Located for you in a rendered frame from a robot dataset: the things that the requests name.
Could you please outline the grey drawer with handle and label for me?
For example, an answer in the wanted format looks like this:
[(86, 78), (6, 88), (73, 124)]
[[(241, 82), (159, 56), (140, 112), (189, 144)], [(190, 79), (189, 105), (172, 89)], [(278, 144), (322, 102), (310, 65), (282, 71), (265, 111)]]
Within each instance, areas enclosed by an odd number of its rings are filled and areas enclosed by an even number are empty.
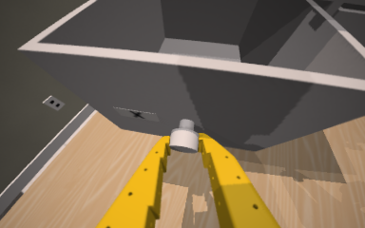
[(184, 153), (365, 116), (365, 47), (313, 0), (89, 0), (34, 39), (55, 80)]
[(365, 6), (344, 3), (332, 17), (365, 47)]

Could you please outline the grey chest of drawers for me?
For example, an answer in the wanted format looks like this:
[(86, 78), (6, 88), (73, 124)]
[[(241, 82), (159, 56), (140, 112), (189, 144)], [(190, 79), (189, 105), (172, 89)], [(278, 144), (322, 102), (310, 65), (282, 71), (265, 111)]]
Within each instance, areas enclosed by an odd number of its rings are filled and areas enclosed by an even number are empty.
[(331, 17), (343, 3), (365, 6), (365, 0), (313, 0)]

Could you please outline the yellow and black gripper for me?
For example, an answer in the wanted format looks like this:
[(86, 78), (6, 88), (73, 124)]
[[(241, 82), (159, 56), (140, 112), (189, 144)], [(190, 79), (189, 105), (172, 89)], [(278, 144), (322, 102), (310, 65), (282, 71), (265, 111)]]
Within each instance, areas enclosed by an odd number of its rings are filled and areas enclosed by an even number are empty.
[[(280, 228), (236, 158), (208, 135), (199, 135), (220, 228)], [(155, 228), (169, 142), (170, 136), (158, 140), (95, 228)]]

